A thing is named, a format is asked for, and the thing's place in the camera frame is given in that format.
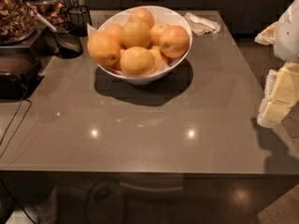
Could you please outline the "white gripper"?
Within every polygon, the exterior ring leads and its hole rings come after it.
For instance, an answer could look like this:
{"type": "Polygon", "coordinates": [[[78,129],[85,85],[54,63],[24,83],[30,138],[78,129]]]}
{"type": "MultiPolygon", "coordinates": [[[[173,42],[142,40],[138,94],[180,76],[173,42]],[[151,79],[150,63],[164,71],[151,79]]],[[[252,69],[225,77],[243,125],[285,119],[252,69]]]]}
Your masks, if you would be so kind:
{"type": "Polygon", "coordinates": [[[299,101],[299,0],[294,0],[278,19],[256,35],[254,41],[273,45],[274,54],[285,63],[278,71],[270,69],[257,123],[275,128],[299,101]]]}

